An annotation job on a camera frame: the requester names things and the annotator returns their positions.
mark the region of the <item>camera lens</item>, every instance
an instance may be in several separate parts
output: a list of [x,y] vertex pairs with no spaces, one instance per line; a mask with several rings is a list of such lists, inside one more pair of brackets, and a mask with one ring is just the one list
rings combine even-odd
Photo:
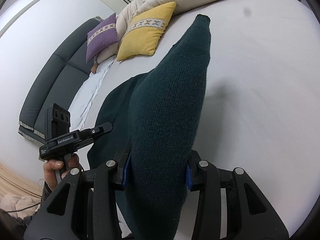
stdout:
[[66,119],[66,116],[64,113],[61,113],[61,120],[64,121]]

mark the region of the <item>triangular cutout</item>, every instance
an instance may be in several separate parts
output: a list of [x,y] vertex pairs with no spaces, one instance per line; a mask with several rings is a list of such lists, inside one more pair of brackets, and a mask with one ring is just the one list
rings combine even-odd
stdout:
[[247,196],[250,215],[256,215],[267,211],[266,207],[248,183],[244,184],[244,190]]
[[60,192],[56,195],[56,197],[52,200],[49,207],[47,208],[47,212],[50,214],[56,214],[59,216],[63,216],[66,211],[66,204],[69,195],[70,184],[67,183],[63,186]]

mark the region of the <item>fingernail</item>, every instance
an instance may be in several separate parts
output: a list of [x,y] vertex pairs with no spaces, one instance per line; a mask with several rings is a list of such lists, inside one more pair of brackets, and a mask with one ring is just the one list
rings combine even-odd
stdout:
[[60,166],[60,165],[62,165],[63,164],[63,161],[56,161],[55,163],[54,163],[54,165],[56,165],[56,166]]

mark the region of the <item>black cable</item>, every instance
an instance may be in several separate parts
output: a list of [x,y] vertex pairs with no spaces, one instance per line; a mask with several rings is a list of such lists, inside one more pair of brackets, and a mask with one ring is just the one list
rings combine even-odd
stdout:
[[23,208],[23,209],[20,209],[20,210],[12,210],[12,211],[6,211],[6,212],[7,212],[7,213],[20,212],[20,211],[24,211],[24,210],[26,210],[26,209],[28,209],[28,208],[35,207],[35,206],[37,206],[37,205],[39,205],[39,204],[40,204],[40,203],[34,204],[34,205],[32,205],[32,206],[29,206],[29,207],[26,207],[26,208]]

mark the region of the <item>round metal bolt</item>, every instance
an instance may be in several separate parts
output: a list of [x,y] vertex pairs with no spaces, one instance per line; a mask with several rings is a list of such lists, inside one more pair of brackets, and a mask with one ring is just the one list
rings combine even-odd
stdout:
[[74,168],[74,169],[72,169],[72,170],[70,171],[70,173],[71,173],[72,175],[76,175],[76,174],[79,173],[79,169]]
[[244,170],[243,169],[241,169],[241,168],[236,168],[236,174],[239,174],[239,175],[242,175],[242,174],[244,174]]
[[206,166],[209,165],[209,163],[208,163],[207,161],[199,161],[199,165],[200,165],[201,167],[206,167]]
[[106,163],[106,165],[107,165],[108,167],[112,167],[112,166],[114,166],[115,164],[116,164],[116,162],[113,161],[113,160],[107,161],[107,163]]

